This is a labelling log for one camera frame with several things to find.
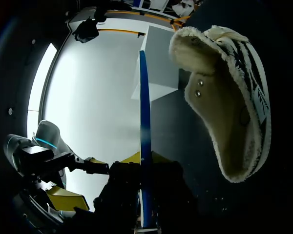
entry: slipper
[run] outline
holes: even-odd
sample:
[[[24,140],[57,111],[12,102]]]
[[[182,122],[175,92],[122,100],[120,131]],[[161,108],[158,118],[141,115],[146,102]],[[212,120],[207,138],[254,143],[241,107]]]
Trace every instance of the slipper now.
[[[178,30],[172,60],[191,71],[185,99],[202,118],[220,170],[233,183],[256,173],[271,144],[267,81],[259,55],[247,37],[225,27]]]

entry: white wall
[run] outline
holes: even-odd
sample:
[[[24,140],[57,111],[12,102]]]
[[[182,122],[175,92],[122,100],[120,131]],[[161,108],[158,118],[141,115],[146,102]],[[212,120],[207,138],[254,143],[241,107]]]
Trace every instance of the white wall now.
[[[55,123],[63,140],[82,157],[110,165],[140,150],[139,101],[132,85],[143,37],[101,32],[82,44],[71,36],[51,78],[45,119]],[[67,173],[67,189],[92,200],[106,175]]]
[[[81,23],[81,21],[70,23],[69,25],[72,28],[72,30],[75,31],[80,23]],[[161,28],[161,29],[171,31],[171,32],[174,31],[171,26],[165,27],[165,26],[162,26],[159,24],[140,21],[140,20],[115,19],[115,18],[106,19],[106,21],[104,23],[99,23],[97,25],[97,28],[98,29],[120,29],[120,30],[128,30],[128,31],[135,31],[135,32],[140,32],[140,33],[146,33],[149,26]]]

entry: metal rivet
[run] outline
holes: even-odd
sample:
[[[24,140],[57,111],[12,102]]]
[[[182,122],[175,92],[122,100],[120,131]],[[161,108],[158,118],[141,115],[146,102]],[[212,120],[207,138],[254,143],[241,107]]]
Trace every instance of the metal rivet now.
[[[197,90],[197,91],[195,91],[195,95],[197,98],[199,98],[201,96],[201,92]]]
[[[203,84],[204,84],[204,82],[203,82],[201,79],[199,79],[199,80],[197,81],[197,83],[198,83],[198,85],[200,85],[200,86],[203,86]]]

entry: fabric label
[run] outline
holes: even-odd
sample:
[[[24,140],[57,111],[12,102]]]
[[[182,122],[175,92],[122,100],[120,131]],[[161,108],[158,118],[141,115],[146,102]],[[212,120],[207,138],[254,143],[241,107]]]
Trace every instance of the fabric label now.
[[[269,106],[265,100],[265,95],[263,91],[261,91],[259,86],[256,87],[252,96],[255,109],[259,118],[259,123],[262,124],[270,111]]]

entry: blue board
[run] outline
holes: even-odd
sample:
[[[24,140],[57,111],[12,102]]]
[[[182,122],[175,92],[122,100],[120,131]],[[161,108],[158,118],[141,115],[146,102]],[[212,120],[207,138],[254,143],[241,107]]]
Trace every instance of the blue board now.
[[[152,191],[151,191],[151,115],[150,97],[147,76],[147,60],[144,51],[140,55],[140,143],[142,170],[142,203],[143,228],[151,227],[152,223]]]

